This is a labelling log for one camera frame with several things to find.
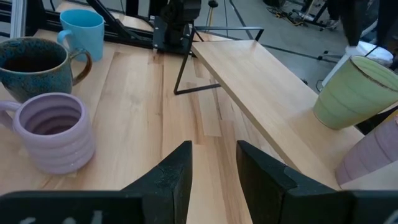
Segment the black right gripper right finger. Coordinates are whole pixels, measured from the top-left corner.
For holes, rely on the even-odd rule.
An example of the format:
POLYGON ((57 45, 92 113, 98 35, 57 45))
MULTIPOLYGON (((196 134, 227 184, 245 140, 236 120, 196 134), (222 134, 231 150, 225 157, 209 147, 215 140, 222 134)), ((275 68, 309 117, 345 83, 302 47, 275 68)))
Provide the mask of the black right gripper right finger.
POLYGON ((239 140, 236 163, 253 224, 398 224, 398 191, 337 191, 239 140))

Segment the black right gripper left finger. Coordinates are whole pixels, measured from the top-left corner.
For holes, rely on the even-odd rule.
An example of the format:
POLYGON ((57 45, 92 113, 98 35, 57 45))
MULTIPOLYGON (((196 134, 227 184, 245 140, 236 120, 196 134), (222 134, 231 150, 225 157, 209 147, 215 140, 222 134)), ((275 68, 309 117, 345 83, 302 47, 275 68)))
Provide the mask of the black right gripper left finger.
POLYGON ((192 142, 117 191, 18 191, 0 197, 0 224, 186 224, 192 142))

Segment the purple and white striped mug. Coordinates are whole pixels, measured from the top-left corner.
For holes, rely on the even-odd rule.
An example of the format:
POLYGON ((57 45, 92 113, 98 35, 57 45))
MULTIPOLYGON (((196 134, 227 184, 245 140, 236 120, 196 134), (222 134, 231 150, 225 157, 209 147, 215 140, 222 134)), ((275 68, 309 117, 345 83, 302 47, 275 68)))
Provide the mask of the purple and white striped mug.
POLYGON ((344 190, 398 190, 398 115, 355 144, 335 176, 344 190))

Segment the lilac ribbed ring mug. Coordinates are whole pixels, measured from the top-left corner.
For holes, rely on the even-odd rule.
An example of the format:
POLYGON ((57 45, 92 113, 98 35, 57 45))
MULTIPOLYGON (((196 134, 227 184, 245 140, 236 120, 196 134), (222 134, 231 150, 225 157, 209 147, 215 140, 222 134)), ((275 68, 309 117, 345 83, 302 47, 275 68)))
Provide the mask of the lilac ribbed ring mug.
POLYGON ((75 172, 95 153, 89 111, 71 94, 0 101, 0 123, 20 137, 35 166, 49 174, 75 172))

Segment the green mug with white handle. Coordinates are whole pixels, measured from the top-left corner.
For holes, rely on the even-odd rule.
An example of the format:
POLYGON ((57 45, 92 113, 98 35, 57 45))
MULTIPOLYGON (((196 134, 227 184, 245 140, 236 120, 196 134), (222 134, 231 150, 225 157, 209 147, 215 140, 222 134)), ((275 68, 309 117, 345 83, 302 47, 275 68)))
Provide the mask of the green mug with white handle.
POLYGON ((313 112, 331 129, 363 122, 398 102, 398 74, 360 55, 351 56, 318 95, 313 112))

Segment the light blue mug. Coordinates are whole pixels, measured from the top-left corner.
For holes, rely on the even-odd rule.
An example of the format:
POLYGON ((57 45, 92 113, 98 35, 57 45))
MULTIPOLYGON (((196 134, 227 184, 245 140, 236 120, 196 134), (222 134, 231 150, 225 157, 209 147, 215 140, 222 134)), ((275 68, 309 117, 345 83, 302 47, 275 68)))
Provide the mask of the light blue mug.
POLYGON ((60 13, 63 30, 58 33, 57 42, 67 41, 69 51, 85 49, 94 62, 103 58, 104 19, 98 13, 87 9, 69 9, 60 13))

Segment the wooden shelf with black legs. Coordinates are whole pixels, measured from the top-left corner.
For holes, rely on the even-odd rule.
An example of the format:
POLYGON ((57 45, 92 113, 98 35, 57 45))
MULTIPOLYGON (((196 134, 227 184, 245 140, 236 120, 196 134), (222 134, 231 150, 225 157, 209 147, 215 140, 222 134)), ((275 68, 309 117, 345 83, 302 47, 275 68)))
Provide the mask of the wooden shelf with black legs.
POLYGON ((335 190, 335 168, 363 138, 356 128, 334 131, 315 117, 317 94, 257 39, 194 42, 200 26, 187 29, 185 55, 193 53, 217 81, 174 94, 222 87, 276 153, 295 170, 335 190))

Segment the black panel with orange stripes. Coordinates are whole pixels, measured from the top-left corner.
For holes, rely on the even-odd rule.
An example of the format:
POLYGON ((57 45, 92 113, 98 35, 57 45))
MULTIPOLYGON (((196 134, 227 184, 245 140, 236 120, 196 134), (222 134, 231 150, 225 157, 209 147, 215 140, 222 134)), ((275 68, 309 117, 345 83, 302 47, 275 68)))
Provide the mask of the black panel with orange stripes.
POLYGON ((396 114, 398 114, 398 106, 385 111, 383 113, 379 113, 359 124, 356 125, 356 128, 360 130, 360 132, 364 135, 370 133, 374 128, 376 128, 379 124, 381 124, 386 119, 393 118, 396 114))

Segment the white trash bin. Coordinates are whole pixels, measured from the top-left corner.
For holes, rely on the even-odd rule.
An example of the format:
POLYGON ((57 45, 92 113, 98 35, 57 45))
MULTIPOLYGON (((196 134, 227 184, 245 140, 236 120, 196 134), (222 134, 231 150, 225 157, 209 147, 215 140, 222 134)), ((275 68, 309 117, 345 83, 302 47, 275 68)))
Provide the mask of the white trash bin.
POLYGON ((342 56, 335 55, 338 59, 337 64, 333 67, 331 72, 322 81, 322 87, 324 87, 336 71, 352 56, 361 55, 366 56, 372 60, 375 60, 383 65, 390 66, 393 62, 393 55, 386 49, 382 47, 377 47, 374 44, 359 41, 356 47, 347 46, 345 48, 345 53, 342 56))

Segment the person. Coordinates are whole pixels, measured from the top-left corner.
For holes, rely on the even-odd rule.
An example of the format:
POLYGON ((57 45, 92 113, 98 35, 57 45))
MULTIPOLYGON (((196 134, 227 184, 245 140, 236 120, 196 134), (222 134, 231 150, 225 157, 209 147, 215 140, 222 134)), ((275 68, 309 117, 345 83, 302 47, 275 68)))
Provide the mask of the person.
MULTIPOLYGON (((330 19, 340 20, 348 45, 357 46, 369 0, 327 0, 330 19)), ((376 45, 385 46, 398 32, 398 0, 379 0, 376 45)))

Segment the black aluminium table frame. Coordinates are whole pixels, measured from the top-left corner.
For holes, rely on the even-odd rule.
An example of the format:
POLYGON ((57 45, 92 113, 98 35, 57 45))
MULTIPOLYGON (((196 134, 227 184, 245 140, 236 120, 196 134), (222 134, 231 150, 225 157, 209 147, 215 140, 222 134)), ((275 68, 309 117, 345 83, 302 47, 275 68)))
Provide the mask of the black aluminium table frame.
MULTIPOLYGON (((100 0, 86 0, 104 19, 104 39, 117 44, 131 45, 145 49, 152 49, 153 33, 147 30, 127 27, 115 18, 100 0)), ((0 0, 0 22, 11 25, 12 1, 0 0)), ((63 30, 60 22, 60 13, 48 11, 44 8, 42 0, 27 0, 27 16, 25 36, 34 35, 39 29, 52 32, 63 30)), ((0 36, 9 37, 8 33, 0 31, 0 36)))

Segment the silver aluminium post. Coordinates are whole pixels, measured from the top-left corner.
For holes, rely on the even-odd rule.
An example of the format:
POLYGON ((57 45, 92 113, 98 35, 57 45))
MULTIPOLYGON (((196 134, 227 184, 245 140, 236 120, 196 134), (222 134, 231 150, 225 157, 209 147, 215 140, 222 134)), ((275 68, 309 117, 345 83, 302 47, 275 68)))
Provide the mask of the silver aluminium post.
POLYGON ((10 38, 25 36, 27 0, 12 0, 10 38))

